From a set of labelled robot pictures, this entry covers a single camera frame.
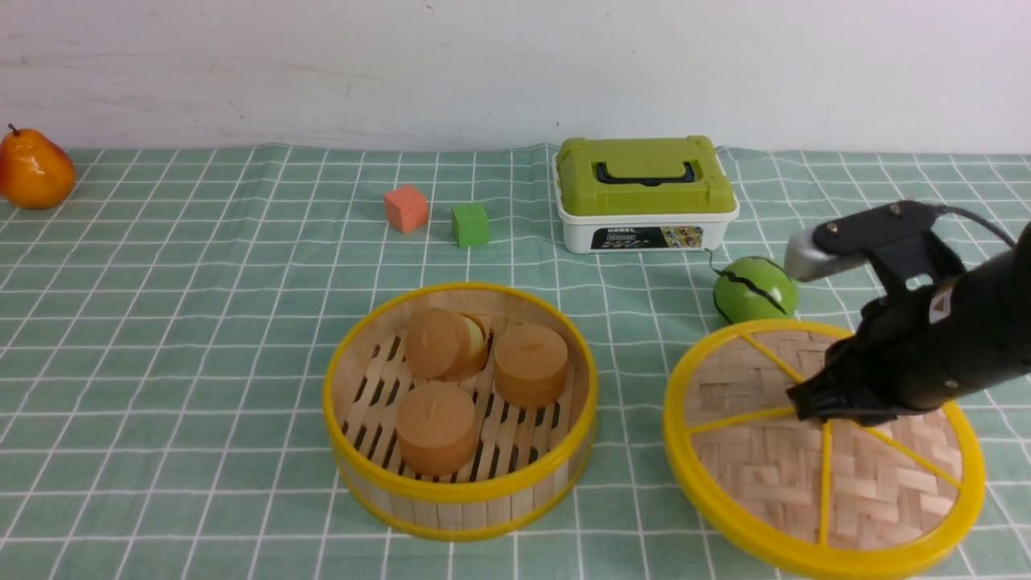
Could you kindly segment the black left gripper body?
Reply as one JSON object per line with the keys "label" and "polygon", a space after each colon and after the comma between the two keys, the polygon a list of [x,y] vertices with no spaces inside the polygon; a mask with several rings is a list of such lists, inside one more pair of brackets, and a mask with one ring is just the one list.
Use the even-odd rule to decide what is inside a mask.
{"label": "black left gripper body", "polygon": [[931,323],[928,311],[893,304],[836,342],[787,393],[798,419],[886,425],[1028,374],[1028,282],[968,274],[951,288],[946,318]]}

